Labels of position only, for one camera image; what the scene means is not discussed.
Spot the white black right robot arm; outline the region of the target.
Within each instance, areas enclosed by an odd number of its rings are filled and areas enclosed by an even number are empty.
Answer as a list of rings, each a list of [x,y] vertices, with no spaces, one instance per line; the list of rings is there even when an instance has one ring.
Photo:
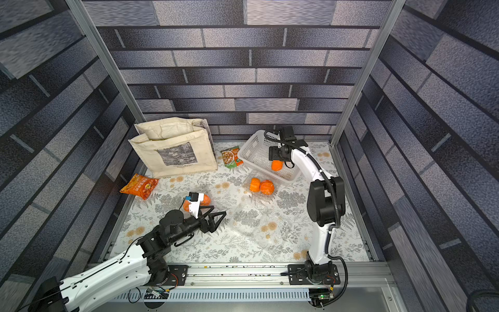
[[[330,243],[346,212],[343,179],[323,169],[307,143],[296,138],[291,126],[278,132],[265,131],[264,138],[274,143],[269,148],[269,159],[291,163],[309,183],[307,213],[313,222],[313,240],[301,272],[311,283],[329,280],[339,284],[333,262],[340,257],[330,255]]]

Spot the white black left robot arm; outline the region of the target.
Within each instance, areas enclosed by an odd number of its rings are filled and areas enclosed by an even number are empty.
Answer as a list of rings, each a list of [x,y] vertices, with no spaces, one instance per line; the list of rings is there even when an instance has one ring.
[[[215,232],[226,212],[206,213],[185,218],[171,210],[149,233],[133,241],[125,252],[99,265],[63,280],[52,277],[39,287],[28,311],[93,311],[118,295],[141,286],[158,287],[179,279],[164,259],[172,247],[191,240],[197,231]]]

